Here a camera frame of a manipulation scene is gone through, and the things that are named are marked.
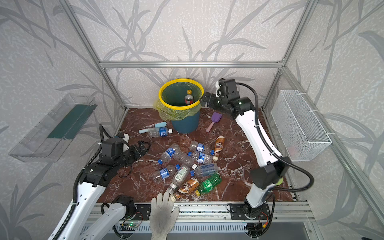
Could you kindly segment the small clear bottle blue label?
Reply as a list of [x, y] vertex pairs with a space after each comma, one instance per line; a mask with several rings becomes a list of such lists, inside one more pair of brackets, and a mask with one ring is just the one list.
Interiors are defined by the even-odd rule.
[[204, 145], [204, 144], [196, 142], [196, 141], [191, 142], [191, 144], [189, 146], [189, 150], [191, 152], [198, 151], [200, 153], [208, 154], [211, 156], [214, 154], [214, 151], [211, 150], [207, 145]]

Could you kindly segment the white knit glove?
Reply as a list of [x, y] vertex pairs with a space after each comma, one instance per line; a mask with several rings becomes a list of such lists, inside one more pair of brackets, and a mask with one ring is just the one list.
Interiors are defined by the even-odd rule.
[[179, 216], [180, 208], [174, 208], [170, 194], [159, 193], [151, 201], [150, 228], [152, 240], [166, 240], [169, 232], [174, 227]]

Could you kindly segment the teal bin with yellow rim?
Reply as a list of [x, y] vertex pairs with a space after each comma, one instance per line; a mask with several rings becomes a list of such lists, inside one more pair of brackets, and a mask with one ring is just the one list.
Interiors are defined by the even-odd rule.
[[[163, 100], [166, 104], [176, 107], [187, 106], [185, 104], [185, 96], [187, 90], [192, 91], [194, 103], [200, 101], [205, 90], [197, 81], [191, 79], [175, 79], [164, 84], [158, 93], [158, 99]], [[171, 121], [173, 128], [181, 134], [188, 134], [198, 128], [200, 120], [200, 111], [191, 117], [187, 117], [181, 121]]]

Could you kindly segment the green soda bottle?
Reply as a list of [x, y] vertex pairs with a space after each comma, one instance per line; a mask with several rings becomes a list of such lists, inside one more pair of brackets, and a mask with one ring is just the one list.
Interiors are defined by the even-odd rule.
[[198, 197], [204, 194], [208, 194], [221, 182], [222, 182], [221, 176], [218, 173], [215, 173], [211, 175], [208, 179], [203, 181], [200, 184], [199, 188], [195, 191], [195, 193]]

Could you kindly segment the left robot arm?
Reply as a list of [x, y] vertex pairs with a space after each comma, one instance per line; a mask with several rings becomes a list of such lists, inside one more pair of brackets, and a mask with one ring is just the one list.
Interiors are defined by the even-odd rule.
[[84, 167], [75, 179], [73, 200], [49, 237], [51, 240], [100, 240], [115, 224], [126, 218], [135, 217], [137, 207], [129, 196], [117, 196], [102, 216], [81, 234], [94, 205], [104, 193], [118, 171], [131, 166], [146, 155], [151, 143], [138, 141], [129, 145], [124, 139], [114, 137], [100, 144], [99, 160]]

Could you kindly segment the purple toy shovel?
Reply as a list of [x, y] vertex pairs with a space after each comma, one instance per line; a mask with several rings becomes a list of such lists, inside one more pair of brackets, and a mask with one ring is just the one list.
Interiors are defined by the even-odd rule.
[[212, 117], [211, 117], [211, 123], [210, 125], [207, 127], [206, 129], [206, 132], [209, 133], [212, 129], [212, 127], [214, 126], [215, 123], [218, 123], [220, 121], [220, 119], [222, 118], [222, 114], [218, 113], [218, 112], [214, 112], [212, 114]]

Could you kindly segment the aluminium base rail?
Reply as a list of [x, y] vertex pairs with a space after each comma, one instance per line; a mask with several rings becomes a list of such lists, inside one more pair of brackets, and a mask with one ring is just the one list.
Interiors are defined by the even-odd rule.
[[[231, 202], [176, 202], [180, 208], [178, 223], [229, 223], [266, 222], [270, 217], [260, 214], [255, 219], [240, 219], [232, 210]], [[276, 202], [272, 217], [274, 223], [315, 222], [314, 214], [307, 202]]]

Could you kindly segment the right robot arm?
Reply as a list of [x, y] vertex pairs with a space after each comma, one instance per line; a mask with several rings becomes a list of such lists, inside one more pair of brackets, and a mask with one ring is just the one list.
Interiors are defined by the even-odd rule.
[[[268, 201], [268, 194], [273, 190], [283, 192], [302, 192], [311, 188], [315, 182], [308, 171], [294, 165], [288, 157], [275, 148], [259, 120], [259, 112], [252, 101], [237, 95], [233, 99], [215, 94], [205, 93], [200, 102], [209, 107], [230, 114], [245, 133], [253, 148], [259, 167], [251, 170], [253, 185], [244, 200], [243, 214], [246, 218], [256, 219]], [[286, 174], [289, 168], [298, 170], [309, 178], [309, 183], [298, 189], [277, 187], [277, 182]]]

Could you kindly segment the clear bottle blue label white cap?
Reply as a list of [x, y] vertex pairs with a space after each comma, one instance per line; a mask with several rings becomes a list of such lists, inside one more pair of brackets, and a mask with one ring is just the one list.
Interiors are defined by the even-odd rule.
[[168, 129], [166, 127], [150, 128], [148, 131], [148, 135], [150, 138], [167, 137], [172, 133], [173, 129]]

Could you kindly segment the square clear bottle green label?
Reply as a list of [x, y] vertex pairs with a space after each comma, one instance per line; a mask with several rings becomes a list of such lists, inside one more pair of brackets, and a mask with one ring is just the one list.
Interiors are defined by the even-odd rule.
[[186, 180], [190, 173], [190, 168], [186, 165], [182, 165], [179, 170], [175, 173], [170, 186], [166, 192], [172, 195]]

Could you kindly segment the green circuit board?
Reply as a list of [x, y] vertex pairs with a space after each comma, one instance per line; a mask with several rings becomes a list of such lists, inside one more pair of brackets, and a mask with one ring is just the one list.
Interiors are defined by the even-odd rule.
[[134, 232], [141, 226], [141, 223], [122, 223], [120, 224], [120, 231]]

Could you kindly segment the crushed clear bottle blue label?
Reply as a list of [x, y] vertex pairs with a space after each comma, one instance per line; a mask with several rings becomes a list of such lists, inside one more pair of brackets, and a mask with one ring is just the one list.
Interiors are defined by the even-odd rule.
[[199, 151], [188, 152], [188, 156], [201, 165], [211, 164], [213, 162], [213, 157], [211, 155]]

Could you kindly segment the clear ribbed bottle white cap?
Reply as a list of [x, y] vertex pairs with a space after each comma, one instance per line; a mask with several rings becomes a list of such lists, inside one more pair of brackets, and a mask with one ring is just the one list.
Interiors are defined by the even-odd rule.
[[175, 150], [173, 158], [178, 162], [180, 162], [181, 164], [186, 165], [192, 170], [195, 170], [198, 166], [192, 157], [188, 156], [186, 153], [182, 152], [180, 149]]

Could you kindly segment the yellow plastic bin liner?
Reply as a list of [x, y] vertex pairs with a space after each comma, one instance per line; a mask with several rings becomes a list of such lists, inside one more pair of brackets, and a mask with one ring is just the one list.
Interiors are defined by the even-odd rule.
[[153, 105], [164, 121], [181, 121], [198, 113], [202, 108], [200, 101], [191, 105], [176, 107], [166, 104], [163, 100], [157, 99]]

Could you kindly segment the brown drink bottle white cap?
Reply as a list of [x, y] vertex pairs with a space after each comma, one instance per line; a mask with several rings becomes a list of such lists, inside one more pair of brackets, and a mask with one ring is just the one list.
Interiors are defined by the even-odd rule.
[[223, 150], [225, 141], [226, 139], [224, 136], [217, 137], [213, 154], [213, 161], [216, 162], [218, 160], [219, 153]]

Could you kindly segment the clear bottle red label yellow cap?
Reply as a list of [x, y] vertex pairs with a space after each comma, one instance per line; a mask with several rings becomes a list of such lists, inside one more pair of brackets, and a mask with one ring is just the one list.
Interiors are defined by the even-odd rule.
[[194, 103], [194, 97], [192, 95], [191, 90], [187, 90], [187, 95], [185, 96], [185, 104], [186, 105], [191, 105]]

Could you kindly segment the brown tea bottle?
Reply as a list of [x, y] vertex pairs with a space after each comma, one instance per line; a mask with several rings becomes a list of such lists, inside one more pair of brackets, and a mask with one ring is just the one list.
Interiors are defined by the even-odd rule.
[[181, 187], [179, 187], [179, 189], [170, 196], [170, 199], [172, 200], [172, 202], [175, 202], [182, 196], [192, 193], [195, 189], [198, 188], [199, 185], [200, 183], [196, 178], [191, 178], [186, 181]]

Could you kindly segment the clear plastic shelf tray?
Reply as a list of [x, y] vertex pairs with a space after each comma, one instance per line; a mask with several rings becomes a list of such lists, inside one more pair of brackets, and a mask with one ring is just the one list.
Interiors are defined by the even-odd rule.
[[94, 97], [67, 94], [10, 152], [24, 163], [55, 163], [97, 108]]

